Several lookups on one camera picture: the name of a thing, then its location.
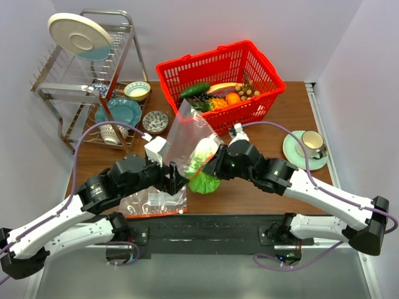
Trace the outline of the toy napa cabbage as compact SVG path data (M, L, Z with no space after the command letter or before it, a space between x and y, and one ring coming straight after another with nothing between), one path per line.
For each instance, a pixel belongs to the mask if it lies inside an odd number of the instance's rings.
M218 144L211 138L203 138L196 145L186 170L188 187L192 192L210 194L219 188L221 180L204 172L206 163L210 162L217 150Z

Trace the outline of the zip bag red zipper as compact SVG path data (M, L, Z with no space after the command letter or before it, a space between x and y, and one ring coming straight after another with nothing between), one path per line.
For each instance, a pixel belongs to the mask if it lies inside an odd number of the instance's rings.
M164 156L165 163L174 162L182 175L188 172L198 145L202 150L215 153L218 146L223 143L201 113L187 100L183 100L178 109L166 140L170 148Z

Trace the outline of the toy longan bunch brown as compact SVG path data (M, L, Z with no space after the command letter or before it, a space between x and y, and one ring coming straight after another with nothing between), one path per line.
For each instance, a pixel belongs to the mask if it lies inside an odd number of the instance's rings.
M252 99L253 97L258 97L261 94L259 90L254 90L251 84L246 83L237 83L234 89L242 102Z

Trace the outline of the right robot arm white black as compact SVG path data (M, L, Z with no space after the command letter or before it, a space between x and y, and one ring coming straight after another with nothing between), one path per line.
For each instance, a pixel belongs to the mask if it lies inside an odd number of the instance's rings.
M246 140L219 146L203 171L216 178L241 178L258 189L306 202L327 216L289 214L277 236L286 245L297 239L320 238L348 243L364 254L381 253L389 201L357 196L311 178L306 171L284 159L265 158Z

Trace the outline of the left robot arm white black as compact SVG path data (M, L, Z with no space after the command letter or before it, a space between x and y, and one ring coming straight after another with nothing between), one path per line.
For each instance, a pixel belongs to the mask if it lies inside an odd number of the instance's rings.
M2 228L1 269L8 278L23 279L60 255L94 244L131 246L137 260L140 249L123 214L100 214L149 187L173 196L187 183L174 162L165 165L128 154L36 220L18 229Z

